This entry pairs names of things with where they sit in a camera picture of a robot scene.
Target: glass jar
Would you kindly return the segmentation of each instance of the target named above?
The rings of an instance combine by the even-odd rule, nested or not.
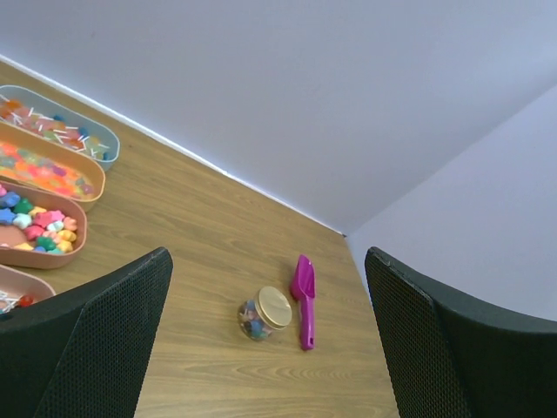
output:
[[[238,309],[238,322],[244,333],[255,341],[266,340],[284,329],[292,320],[288,299],[275,287],[262,287]]]

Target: wooden lid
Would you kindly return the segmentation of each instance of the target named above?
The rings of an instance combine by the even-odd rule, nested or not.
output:
[[[255,298],[255,309],[269,327],[282,329],[292,320],[292,309],[286,296],[275,287],[262,287]]]

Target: tray of craft supplies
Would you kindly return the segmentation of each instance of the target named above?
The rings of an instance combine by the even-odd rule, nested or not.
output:
[[[50,269],[76,258],[87,239],[87,217],[78,204],[0,183],[0,264]]]
[[[0,178],[59,194],[86,212],[103,194],[105,182],[103,169],[92,159],[5,122],[0,122]]]
[[[0,118],[94,159],[107,171],[120,140],[104,125],[17,85],[0,86]]]
[[[56,292],[46,281],[7,266],[0,266],[0,314],[7,314],[12,309],[30,307],[54,295]]]

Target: pink plastic scoop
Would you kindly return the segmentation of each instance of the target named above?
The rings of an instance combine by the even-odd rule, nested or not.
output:
[[[313,339],[315,337],[315,314],[313,311],[315,272],[312,262],[303,254],[299,256],[296,273],[290,284],[290,293],[299,302],[302,317],[299,338],[302,349],[313,350]]]

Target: yellow foam piece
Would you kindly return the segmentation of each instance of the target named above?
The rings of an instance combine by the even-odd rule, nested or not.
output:
[[[35,215],[36,215],[36,214],[38,214],[38,213],[43,213],[43,212],[46,212],[46,209],[44,209],[44,208],[41,207],[41,206],[35,206],[33,209],[30,210],[29,215],[30,215],[32,218],[35,218]]]
[[[62,250],[64,253],[70,253],[73,251],[73,245],[69,241],[62,241],[60,244],[57,245],[59,250]]]
[[[63,229],[62,231],[60,231],[58,233],[58,237],[68,242],[74,242],[77,239],[76,233],[73,233],[72,231],[68,231],[67,229]]]
[[[33,246],[29,245],[26,242],[22,242],[21,244],[17,244],[12,248],[17,248],[18,250],[25,250],[25,251],[33,251]]]

